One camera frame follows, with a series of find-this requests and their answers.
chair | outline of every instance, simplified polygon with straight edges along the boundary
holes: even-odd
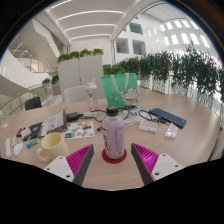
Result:
[[[66,103],[86,100],[86,91],[84,86],[75,86],[64,90]]]
[[[224,156],[224,130],[221,131],[219,137],[217,138],[215,146],[208,161],[223,159],[223,156]]]
[[[32,110],[32,109],[35,109],[35,108],[40,108],[42,107],[41,105],[41,101],[40,101],[40,97],[37,96],[37,97],[34,97],[30,100],[27,100],[25,102],[25,110]]]

green shopping bag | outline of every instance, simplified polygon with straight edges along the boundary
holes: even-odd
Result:
[[[108,106],[138,105],[137,75],[125,73],[101,77]]]

document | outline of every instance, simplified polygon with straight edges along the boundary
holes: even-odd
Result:
[[[38,137],[43,137],[51,132],[61,132],[66,128],[65,109],[63,109],[43,121]]]

yellow mug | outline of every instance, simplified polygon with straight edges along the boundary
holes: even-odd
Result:
[[[65,143],[64,137],[59,133],[50,133],[46,135],[41,141],[41,148],[36,152],[37,157],[43,161],[47,162],[49,160],[54,160],[58,156],[68,156],[70,151]],[[41,156],[41,152],[45,150],[47,156]]]

keyboard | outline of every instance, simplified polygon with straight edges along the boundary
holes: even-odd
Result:
[[[154,108],[152,110],[148,111],[149,114],[152,114],[156,117],[161,117],[163,120],[167,121],[167,122],[172,122],[173,124],[175,124],[177,127],[179,128],[183,128],[184,125],[186,124],[186,120],[184,120],[181,117],[178,117],[174,114],[171,114],[167,111],[161,110],[159,108]]]

